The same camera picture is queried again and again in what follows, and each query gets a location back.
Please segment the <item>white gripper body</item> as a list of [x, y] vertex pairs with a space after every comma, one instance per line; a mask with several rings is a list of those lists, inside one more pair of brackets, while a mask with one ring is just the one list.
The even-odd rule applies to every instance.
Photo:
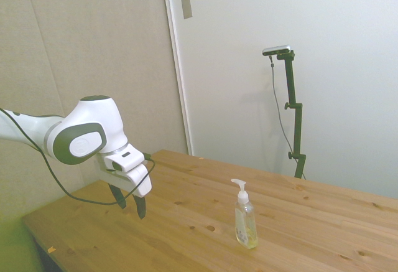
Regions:
[[145, 197], [152, 189], [148, 170], [144, 165], [145, 161], [136, 167], [128, 169], [127, 172], [119, 171], [113, 167], [107, 167], [104, 159], [100, 155], [95, 156], [96, 170], [99, 178], [126, 192], [132, 192], [137, 197]]

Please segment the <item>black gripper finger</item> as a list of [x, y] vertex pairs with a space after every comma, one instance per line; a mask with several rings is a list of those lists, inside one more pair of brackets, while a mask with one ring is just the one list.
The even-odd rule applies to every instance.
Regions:
[[125, 197], [123, 196], [123, 193], [121, 191], [120, 188], [109, 184], [109, 188], [111, 190], [111, 193], [113, 195], [113, 197], [115, 198], [116, 202], [118, 203], [118, 205], [122, 208], [125, 209], [126, 208], [126, 201], [125, 201]]
[[137, 214], [140, 219], [143, 219], [146, 216], [146, 199], [145, 197], [139, 197], [134, 195], [134, 201], [136, 203]]

